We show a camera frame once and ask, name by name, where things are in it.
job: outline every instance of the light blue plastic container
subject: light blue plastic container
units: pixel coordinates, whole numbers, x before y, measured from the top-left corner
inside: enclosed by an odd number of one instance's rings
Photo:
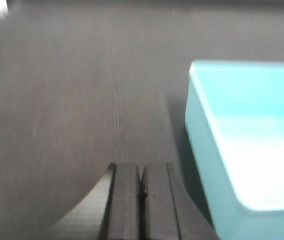
[[[185,125],[222,240],[284,240],[284,63],[195,61]]]

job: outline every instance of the gray fabric surface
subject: gray fabric surface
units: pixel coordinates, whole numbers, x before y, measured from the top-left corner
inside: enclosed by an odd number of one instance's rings
[[[0,22],[0,239],[53,223],[109,162],[173,162],[196,198],[183,124],[194,59],[284,61],[284,5],[15,7]]]

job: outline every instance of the light blue tray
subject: light blue tray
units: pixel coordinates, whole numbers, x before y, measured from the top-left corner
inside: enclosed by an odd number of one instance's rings
[[[185,125],[222,240],[284,240],[284,63],[195,61]]]

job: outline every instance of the gray table surface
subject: gray table surface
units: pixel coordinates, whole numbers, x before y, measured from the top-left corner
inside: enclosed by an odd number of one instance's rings
[[[26,1],[0,22],[0,239],[69,211],[109,162],[173,162],[194,59],[284,61],[284,4]]]

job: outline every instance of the black plastic part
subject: black plastic part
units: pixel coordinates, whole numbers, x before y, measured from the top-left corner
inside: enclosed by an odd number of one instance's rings
[[[169,175],[165,163],[145,167],[142,187],[145,193],[145,237],[147,240],[178,240]]]
[[[111,163],[88,195],[33,240],[105,240],[116,165]]]
[[[194,205],[185,188],[174,172],[173,165],[167,164],[175,212],[181,240],[218,240],[219,237]]]
[[[107,240],[139,239],[140,182],[135,164],[116,164]]]

